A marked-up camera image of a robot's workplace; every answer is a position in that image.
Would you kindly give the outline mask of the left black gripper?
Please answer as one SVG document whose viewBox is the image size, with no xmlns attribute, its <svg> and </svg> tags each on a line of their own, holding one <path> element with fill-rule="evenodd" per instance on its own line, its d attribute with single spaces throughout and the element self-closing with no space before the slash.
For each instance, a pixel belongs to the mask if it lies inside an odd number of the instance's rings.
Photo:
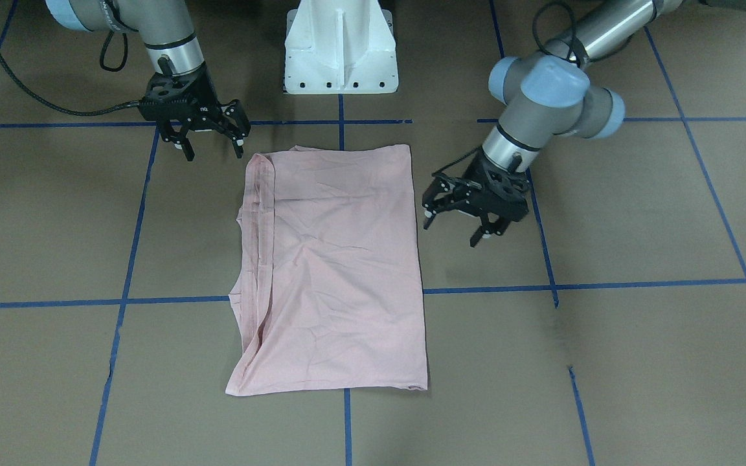
<svg viewBox="0 0 746 466">
<path fill-rule="evenodd" d="M 433 180 L 422 194 L 423 229 L 429 229 L 435 217 L 448 210 L 479 217 L 480 225 L 470 238 L 471 248 L 483 239 L 503 236 L 506 224 L 522 220 L 530 211 L 526 175 L 497 167 L 483 151 L 468 151 L 431 176 Z"/>
</svg>

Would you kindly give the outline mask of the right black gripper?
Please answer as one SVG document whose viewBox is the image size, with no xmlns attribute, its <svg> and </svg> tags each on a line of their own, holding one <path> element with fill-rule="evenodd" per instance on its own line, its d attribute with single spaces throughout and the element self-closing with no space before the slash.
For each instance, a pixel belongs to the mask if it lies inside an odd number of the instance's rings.
<svg viewBox="0 0 746 466">
<path fill-rule="evenodd" d="M 157 123 L 162 141 L 181 150 L 188 162 L 195 159 L 189 131 L 217 131 L 231 140 L 237 159 L 245 153 L 251 133 L 245 106 L 239 98 L 222 106 L 207 65 L 181 76 L 153 74 L 137 109 L 145 121 Z"/>
</svg>

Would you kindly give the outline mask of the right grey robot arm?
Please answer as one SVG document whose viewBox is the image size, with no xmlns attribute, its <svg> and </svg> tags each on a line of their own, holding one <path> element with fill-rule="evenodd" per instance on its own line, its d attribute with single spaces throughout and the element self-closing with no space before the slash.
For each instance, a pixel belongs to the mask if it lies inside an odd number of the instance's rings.
<svg viewBox="0 0 746 466">
<path fill-rule="evenodd" d="M 251 123 L 237 98 L 219 101 L 183 1 L 47 1 L 53 18 L 72 30 L 137 33 L 155 70 L 136 108 L 154 122 L 164 142 L 195 157 L 188 135 L 216 131 L 231 142 L 237 157 Z"/>
</svg>

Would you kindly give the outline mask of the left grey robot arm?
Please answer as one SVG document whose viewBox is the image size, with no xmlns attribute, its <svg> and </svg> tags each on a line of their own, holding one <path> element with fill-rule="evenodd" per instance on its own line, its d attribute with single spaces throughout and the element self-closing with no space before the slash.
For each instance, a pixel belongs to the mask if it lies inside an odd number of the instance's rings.
<svg viewBox="0 0 746 466">
<path fill-rule="evenodd" d="M 488 80 L 490 93 L 505 105 L 485 141 L 469 151 L 461 176 L 446 168 L 433 172 L 422 195 L 424 229 L 444 212 L 479 220 L 469 243 L 502 236 L 530 211 L 527 171 L 554 137 L 606 138 L 622 125 L 626 107 L 612 89 L 592 85 L 588 67 L 624 50 L 634 34 L 660 16 L 680 8 L 679 1 L 604 1 L 577 17 L 563 1 L 569 28 L 547 41 L 531 23 L 536 50 L 526 57 L 503 57 Z"/>
</svg>

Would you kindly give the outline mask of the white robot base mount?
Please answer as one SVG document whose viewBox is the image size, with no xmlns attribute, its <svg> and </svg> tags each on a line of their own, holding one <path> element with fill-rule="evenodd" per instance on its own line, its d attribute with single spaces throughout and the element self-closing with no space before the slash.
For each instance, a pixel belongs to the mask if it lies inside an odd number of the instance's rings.
<svg viewBox="0 0 746 466">
<path fill-rule="evenodd" d="M 399 88 L 393 16 L 378 1 L 302 1 L 286 16 L 288 94 L 390 94 Z"/>
</svg>

